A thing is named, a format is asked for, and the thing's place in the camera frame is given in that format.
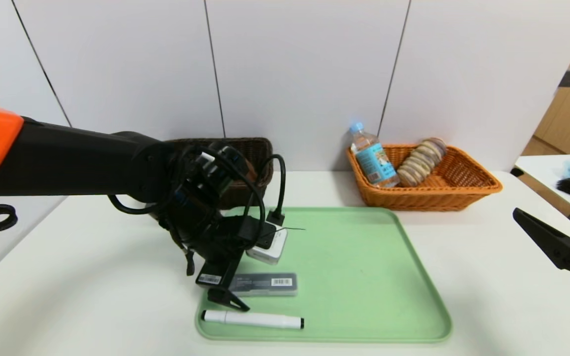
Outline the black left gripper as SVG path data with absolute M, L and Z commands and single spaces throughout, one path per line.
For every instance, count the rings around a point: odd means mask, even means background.
M 196 284 L 209 288 L 208 301 L 236 311 L 249 311 L 250 307 L 228 290 L 245 250 L 233 250 L 233 252 L 213 250 L 197 254 L 204 258 L 204 264 L 197 274 Z

